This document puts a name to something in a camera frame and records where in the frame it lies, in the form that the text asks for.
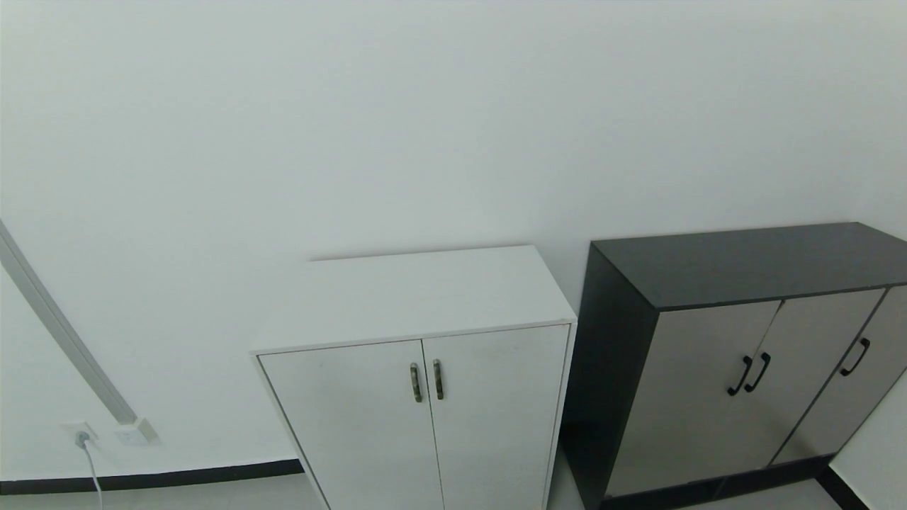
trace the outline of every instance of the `cabinet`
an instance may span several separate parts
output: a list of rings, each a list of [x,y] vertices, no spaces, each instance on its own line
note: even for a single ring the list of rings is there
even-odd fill
[[[907,242],[859,223],[593,241],[561,427],[586,507],[816,475],[907,367],[904,284]]]
[[[328,508],[546,506],[576,318],[533,247],[288,283],[254,365]]]

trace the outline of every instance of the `cabinet top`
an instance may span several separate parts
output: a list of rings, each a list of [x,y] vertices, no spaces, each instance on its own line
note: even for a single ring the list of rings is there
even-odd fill
[[[253,354],[576,321],[533,246],[302,264]]]
[[[659,310],[907,283],[907,242],[861,223],[597,240],[592,245]]]

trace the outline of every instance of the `black cabinet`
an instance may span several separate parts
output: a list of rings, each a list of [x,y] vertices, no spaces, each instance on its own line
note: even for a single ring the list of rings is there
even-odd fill
[[[859,223],[592,242],[561,426],[586,507],[827,464],[907,367],[904,284],[907,242]]]

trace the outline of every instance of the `white cable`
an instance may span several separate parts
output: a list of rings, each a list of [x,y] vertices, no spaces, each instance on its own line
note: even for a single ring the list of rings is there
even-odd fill
[[[85,452],[85,456],[88,457],[88,467],[92,469],[92,480],[94,481],[94,488],[98,490],[98,504],[101,506],[101,510],[104,510],[104,496],[101,492],[101,484],[98,483],[98,476],[94,473],[94,462],[92,461],[92,454],[88,451],[88,446],[85,444],[85,441],[87,440],[88,435],[82,432],[75,439],[75,445],[80,447]]]

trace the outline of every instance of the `wall outlet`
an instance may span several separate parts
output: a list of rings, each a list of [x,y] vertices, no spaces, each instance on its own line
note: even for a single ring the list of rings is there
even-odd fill
[[[120,425],[113,433],[127,446],[147,446],[157,437],[145,418],[138,419],[131,425]]]
[[[95,434],[94,431],[92,430],[92,428],[89,427],[88,424],[83,421],[72,422],[72,423],[61,423],[60,428],[63,429],[63,431],[69,436],[70,440],[73,441],[73,443],[75,443],[76,435],[78,435],[80,432],[84,432],[85,434],[88,434],[88,437],[92,441],[98,440],[98,435]]]

